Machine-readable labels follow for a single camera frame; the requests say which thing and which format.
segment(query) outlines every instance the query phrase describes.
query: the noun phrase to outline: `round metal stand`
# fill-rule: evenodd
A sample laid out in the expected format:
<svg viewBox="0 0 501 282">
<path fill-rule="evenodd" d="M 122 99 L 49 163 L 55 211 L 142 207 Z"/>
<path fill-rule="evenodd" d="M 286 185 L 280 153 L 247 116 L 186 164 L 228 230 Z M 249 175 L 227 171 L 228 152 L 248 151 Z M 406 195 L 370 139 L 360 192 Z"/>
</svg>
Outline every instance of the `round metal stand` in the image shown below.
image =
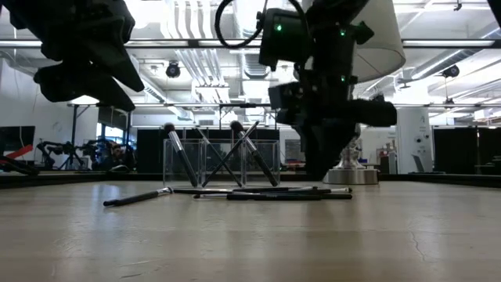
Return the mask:
<svg viewBox="0 0 501 282">
<path fill-rule="evenodd" d="M 327 172 L 323 182 L 337 185 L 377 185 L 377 170 L 333 168 Z"/>
<path fill-rule="evenodd" d="M 377 185 L 377 170 L 366 169 L 358 161 L 357 140 L 360 137 L 360 125 L 355 130 L 356 137 L 341 152 L 341 161 L 330 169 L 323 178 L 325 184 L 337 185 Z"/>
</svg>

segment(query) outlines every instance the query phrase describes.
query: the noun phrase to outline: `white lampshade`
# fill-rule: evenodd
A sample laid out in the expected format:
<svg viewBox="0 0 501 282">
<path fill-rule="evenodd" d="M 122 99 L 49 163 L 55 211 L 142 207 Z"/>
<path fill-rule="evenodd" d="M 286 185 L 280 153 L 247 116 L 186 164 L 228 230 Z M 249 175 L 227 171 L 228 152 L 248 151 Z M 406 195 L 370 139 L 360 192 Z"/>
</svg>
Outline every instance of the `white lampshade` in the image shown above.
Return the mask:
<svg viewBox="0 0 501 282">
<path fill-rule="evenodd" d="M 312 0 L 303 0 L 306 10 Z M 359 82 L 371 81 L 392 74 L 405 64 L 405 53 L 398 30 L 392 0 L 370 0 L 353 24 L 364 21 L 375 33 L 364 45 L 357 46 L 353 74 Z"/>
</svg>

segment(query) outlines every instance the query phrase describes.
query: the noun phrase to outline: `wooden table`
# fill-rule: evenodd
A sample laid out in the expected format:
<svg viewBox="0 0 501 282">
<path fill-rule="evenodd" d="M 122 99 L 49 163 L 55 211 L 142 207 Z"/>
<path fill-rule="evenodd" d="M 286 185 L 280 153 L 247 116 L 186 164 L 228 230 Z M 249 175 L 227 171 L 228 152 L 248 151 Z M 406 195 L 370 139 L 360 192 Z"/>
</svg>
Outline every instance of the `wooden table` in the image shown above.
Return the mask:
<svg viewBox="0 0 501 282">
<path fill-rule="evenodd" d="M 0 190 L 0 281 L 501 277 L 499 190 L 381 183 L 354 188 L 352 201 L 195 201 L 176 194 L 102 206 L 158 188 L 147 182 Z"/>
</svg>

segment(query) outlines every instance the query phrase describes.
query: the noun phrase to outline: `camera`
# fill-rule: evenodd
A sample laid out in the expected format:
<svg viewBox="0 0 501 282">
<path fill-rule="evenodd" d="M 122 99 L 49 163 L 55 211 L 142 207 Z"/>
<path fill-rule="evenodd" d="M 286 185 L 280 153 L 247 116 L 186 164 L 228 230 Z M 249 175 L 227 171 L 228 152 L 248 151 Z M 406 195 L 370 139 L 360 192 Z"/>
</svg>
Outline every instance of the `camera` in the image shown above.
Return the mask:
<svg viewBox="0 0 501 282">
<path fill-rule="evenodd" d="M 444 78 L 456 78 L 458 75 L 460 75 L 460 69 L 456 65 L 454 65 L 442 71 L 441 75 Z"/>
<path fill-rule="evenodd" d="M 179 70 L 179 62 L 178 61 L 170 61 L 165 74 L 168 78 L 178 78 L 181 75 L 181 70 Z"/>
</svg>

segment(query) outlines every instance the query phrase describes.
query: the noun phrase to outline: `black robotic arm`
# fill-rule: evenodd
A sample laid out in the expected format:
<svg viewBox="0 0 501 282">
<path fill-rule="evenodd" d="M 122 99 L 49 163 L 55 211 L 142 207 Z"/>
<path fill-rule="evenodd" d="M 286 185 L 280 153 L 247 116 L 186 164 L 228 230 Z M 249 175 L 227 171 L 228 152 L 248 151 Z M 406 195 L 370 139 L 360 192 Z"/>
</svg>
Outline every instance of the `black robotic arm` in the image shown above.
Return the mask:
<svg viewBox="0 0 501 282">
<path fill-rule="evenodd" d="M 134 103 L 114 78 L 136 92 L 144 85 L 124 43 L 135 21 L 123 0 L 2 0 L 17 29 L 27 28 L 42 42 L 41 52 L 61 62 L 34 76 L 51 102 L 87 95 L 130 111 Z"/>
</svg>

